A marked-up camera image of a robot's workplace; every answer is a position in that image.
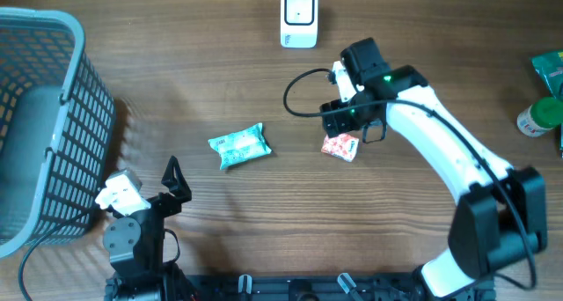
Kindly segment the teal tissue pack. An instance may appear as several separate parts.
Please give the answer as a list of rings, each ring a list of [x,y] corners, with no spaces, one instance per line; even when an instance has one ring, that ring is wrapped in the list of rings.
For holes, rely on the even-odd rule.
[[[221,170],[266,156],[272,152],[263,136],[262,122],[238,132],[211,138],[208,140],[208,144],[219,154]]]

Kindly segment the red tissue pack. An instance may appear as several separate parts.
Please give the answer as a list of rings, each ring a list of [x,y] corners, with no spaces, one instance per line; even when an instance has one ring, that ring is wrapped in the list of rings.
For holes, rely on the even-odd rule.
[[[359,144],[360,140],[349,134],[340,134],[336,137],[326,136],[321,152],[352,162],[357,154]]]

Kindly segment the green lid jar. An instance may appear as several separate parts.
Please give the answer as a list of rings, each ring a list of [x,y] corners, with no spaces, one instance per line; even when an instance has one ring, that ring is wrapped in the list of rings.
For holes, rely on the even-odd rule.
[[[545,97],[522,111],[517,119],[518,129],[529,137],[541,136],[562,124],[562,101]]]

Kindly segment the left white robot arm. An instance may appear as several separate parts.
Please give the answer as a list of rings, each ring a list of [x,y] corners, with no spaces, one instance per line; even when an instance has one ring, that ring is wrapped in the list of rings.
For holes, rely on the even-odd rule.
[[[197,300],[197,289],[174,259],[164,260],[167,217],[180,213],[189,191],[161,193],[151,207],[120,217],[105,230],[104,248],[114,274],[106,280],[105,301]]]

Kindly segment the green white packaged product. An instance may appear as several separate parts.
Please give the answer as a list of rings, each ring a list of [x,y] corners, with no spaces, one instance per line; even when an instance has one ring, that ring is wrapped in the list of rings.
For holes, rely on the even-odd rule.
[[[562,100],[562,51],[537,55],[532,66],[555,99]]]

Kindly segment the small green white packet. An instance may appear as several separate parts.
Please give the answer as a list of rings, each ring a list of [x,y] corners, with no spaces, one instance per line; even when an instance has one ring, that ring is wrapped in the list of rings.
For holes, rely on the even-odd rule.
[[[563,125],[559,126],[559,155],[563,158]]]

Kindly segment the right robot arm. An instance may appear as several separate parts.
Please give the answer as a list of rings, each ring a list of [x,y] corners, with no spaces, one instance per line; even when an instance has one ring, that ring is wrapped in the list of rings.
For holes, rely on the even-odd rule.
[[[375,275],[374,300],[480,300],[503,269],[530,268],[547,246],[545,182],[515,169],[478,141],[443,106],[414,67],[393,69],[368,38],[342,50],[326,72],[340,96],[318,110],[336,137],[378,126],[401,134],[427,160],[456,204],[447,249],[410,273]]]

